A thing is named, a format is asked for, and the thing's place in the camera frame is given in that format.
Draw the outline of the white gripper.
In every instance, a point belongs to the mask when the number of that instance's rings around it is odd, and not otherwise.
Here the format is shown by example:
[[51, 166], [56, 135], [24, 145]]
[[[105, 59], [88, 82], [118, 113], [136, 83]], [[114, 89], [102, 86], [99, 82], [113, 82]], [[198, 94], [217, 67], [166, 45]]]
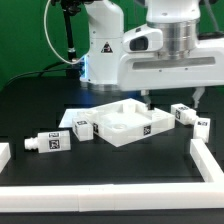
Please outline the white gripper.
[[163, 41], [160, 29], [139, 27], [123, 36], [117, 83], [122, 91], [141, 90], [150, 109], [149, 90], [196, 87], [192, 95], [197, 109], [205, 86], [224, 85], [224, 38], [200, 40], [192, 50], [169, 49], [179, 44]]

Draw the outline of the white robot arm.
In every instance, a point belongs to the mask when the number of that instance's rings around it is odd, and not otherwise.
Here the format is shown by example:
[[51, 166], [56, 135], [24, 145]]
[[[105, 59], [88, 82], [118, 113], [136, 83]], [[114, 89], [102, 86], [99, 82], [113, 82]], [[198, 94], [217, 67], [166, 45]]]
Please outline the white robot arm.
[[146, 23], [124, 30], [122, 9], [110, 0], [86, 6], [90, 48], [80, 81], [96, 90], [139, 91], [224, 85], [224, 37], [198, 38], [200, 0], [136, 0]]

